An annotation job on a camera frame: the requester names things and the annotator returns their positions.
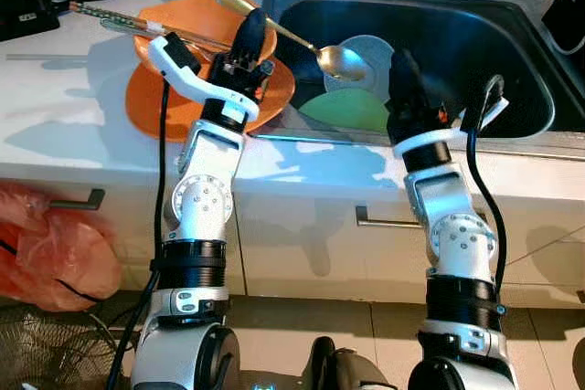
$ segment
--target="spoon handle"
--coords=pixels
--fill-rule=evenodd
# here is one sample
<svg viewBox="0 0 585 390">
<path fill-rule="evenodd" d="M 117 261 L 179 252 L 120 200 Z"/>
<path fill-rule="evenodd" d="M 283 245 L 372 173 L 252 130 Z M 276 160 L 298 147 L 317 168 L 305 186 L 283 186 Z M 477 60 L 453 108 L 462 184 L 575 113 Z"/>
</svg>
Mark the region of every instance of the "spoon handle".
<svg viewBox="0 0 585 390">
<path fill-rule="evenodd" d="M 234 11 L 235 13 L 241 14 L 243 16 L 247 16 L 250 11 L 254 8 L 254 5 L 246 2 L 245 0 L 216 0 L 220 5 L 225 6 L 227 9 Z M 312 50 L 315 54 L 318 54 L 319 49 L 317 49 L 313 44 L 309 43 L 308 41 L 300 38 L 296 34 L 293 34 L 291 31 L 286 29 L 285 27 L 280 26 L 274 20 L 266 16 L 266 25 L 270 26 L 279 34 L 282 34 L 291 40 L 296 41 L 300 45 L 305 46 L 307 49 Z"/>
</svg>

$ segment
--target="sink basin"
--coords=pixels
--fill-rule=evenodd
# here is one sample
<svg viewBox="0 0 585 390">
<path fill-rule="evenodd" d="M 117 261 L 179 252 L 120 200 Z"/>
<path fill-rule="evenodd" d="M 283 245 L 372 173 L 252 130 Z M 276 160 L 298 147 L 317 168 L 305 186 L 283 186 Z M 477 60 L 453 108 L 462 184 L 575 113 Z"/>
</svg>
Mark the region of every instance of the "sink basin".
<svg viewBox="0 0 585 390">
<path fill-rule="evenodd" d="M 263 0 L 262 5 L 318 47 L 369 34 L 409 49 L 428 92 L 445 102 L 450 116 L 465 107 L 478 78 L 503 75 L 510 105 L 483 137 L 524 138 L 585 127 L 582 97 L 516 5 L 484 0 Z M 295 109 L 325 92 L 323 73 L 310 51 L 279 36 L 276 56 L 296 78 Z M 349 141 L 360 142 L 355 130 L 326 127 L 300 113 L 283 115 L 263 133 L 271 137 L 271 129 L 280 124 L 284 134 L 291 134 L 295 123 L 305 140 L 312 139 L 310 131 L 319 132 L 315 139 L 326 140 L 329 131 L 330 139 L 343 141 L 344 133 Z M 363 139 L 388 144 L 377 142 L 378 137 L 366 133 Z"/>
</svg>

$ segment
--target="orange plastic bag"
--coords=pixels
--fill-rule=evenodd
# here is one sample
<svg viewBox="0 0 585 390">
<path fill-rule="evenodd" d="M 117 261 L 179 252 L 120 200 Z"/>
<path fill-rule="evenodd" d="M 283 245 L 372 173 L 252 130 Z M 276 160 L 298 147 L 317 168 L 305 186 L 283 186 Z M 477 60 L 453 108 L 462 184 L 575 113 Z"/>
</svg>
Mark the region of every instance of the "orange plastic bag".
<svg viewBox="0 0 585 390">
<path fill-rule="evenodd" d="M 110 297 L 122 268 L 107 227 L 49 209 L 49 198 L 0 184 L 0 294 L 47 311 L 80 311 Z"/>
</svg>

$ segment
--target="orange bowl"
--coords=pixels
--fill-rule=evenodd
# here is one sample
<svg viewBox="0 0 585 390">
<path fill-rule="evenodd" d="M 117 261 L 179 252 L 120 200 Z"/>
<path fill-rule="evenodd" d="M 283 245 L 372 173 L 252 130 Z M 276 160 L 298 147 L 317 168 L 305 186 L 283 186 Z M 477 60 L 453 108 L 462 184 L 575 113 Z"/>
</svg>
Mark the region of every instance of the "orange bowl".
<svg viewBox="0 0 585 390">
<path fill-rule="evenodd" d="M 243 16 L 229 11 L 226 7 L 219 5 L 215 0 L 173 0 L 165 4 L 152 6 L 143 9 L 138 15 L 140 18 L 162 23 L 163 25 L 177 27 L 190 31 L 200 36 L 214 39 L 220 43 L 231 46 L 233 39 L 238 32 L 239 25 L 244 21 Z M 134 37 L 134 48 L 136 54 L 143 64 L 152 72 L 158 73 L 157 69 L 148 59 L 147 37 Z M 260 61 L 267 59 L 276 48 L 276 32 L 266 27 L 266 37 L 262 47 Z M 199 77 L 206 78 L 209 72 L 209 61 L 193 52 L 201 63 Z"/>
</svg>

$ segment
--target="white cabinet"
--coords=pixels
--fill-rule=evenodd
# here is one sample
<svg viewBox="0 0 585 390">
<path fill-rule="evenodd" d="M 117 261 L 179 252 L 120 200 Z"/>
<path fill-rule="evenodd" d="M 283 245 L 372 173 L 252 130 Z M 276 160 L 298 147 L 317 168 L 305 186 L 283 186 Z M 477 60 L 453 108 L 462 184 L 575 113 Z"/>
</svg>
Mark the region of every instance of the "white cabinet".
<svg viewBox="0 0 585 390">
<path fill-rule="evenodd" d="M 585 226 L 585 205 L 537 198 L 497 201 L 508 235 L 504 301 L 515 306 L 580 306 L 577 290 L 585 284 L 585 239 L 571 233 Z M 474 205 L 486 212 L 481 196 Z M 359 227 L 356 206 L 366 206 L 370 218 L 414 220 L 404 196 L 372 202 L 268 190 L 237 194 L 248 293 L 423 303 L 429 266 L 424 232 Z M 494 223 L 489 216 L 488 222 Z"/>
<path fill-rule="evenodd" d="M 122 290 L 141 290 L 154 255 L 154 185 L 75 184 L 20 181 L 19 183 L 56 195 L 59 199 L 86 200 L 93 187 L 105 190 L 100 209 L 89 215 L 106 220 L 115 235 L 114 250 L 123 267 Z M 232 216 L 227 228 L 227 283 L 232 294 L 245 294 L 238 233 Z"/>
</svg>

